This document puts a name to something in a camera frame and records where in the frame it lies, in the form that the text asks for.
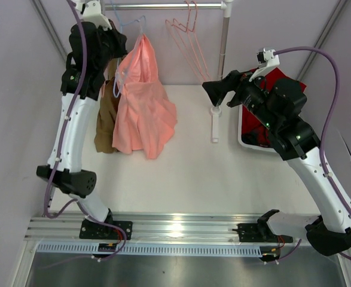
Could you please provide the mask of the pink skirt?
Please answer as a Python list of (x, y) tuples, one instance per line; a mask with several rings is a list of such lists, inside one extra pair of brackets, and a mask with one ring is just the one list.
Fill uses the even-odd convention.
[(155, 51), (145, 34), (115, 73), (119, 104), (112, 146), (124, 154), (142, 150), (154, 160), (175, 134), (177, 110), (159, 80)]

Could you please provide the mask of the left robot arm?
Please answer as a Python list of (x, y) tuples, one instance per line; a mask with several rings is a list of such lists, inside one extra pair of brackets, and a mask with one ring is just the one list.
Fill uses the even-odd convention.
[(66, 194), (94, 222), (93, 232), (100, 239), (114, 231), (112, 213), (96, 195), (96, 173), (82, 168), (82, 151), (91, 112), (105, 83), (104, 72), (112, 59), (126, 55), (127, 38), (116, 30), (92, 22), (71, 27), (72, 51), (66, 59), (60, 91), (61, 115), (56, 140), (47, 164), (38, 166), (36, 174), (47, 182), (44, 213), (53, 219), (60, 215), (49, 212), (51, 189)]

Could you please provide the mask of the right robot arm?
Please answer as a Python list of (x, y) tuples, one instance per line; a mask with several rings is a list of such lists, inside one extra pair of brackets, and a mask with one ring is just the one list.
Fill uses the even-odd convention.
[(213, 105), (229, 92), (229, 107), (244, 106), (268, 131), (270, 146), (300, 177), (319, 214), (301, 216), (273, 209), (258, 219), (257, 235), (263, 241), (276, 236), (307, 240), (320, 254), (330, 256), (351, 248), (351, 212), (335, 193), (338, 180), (326, 161), (320, 160), (320, 140), (300, 116), (307, 101), (300, 83), (279, 78), (270, 91), (262, 89), (244, 72), (231, 71), (220, 81), (202, 84)]

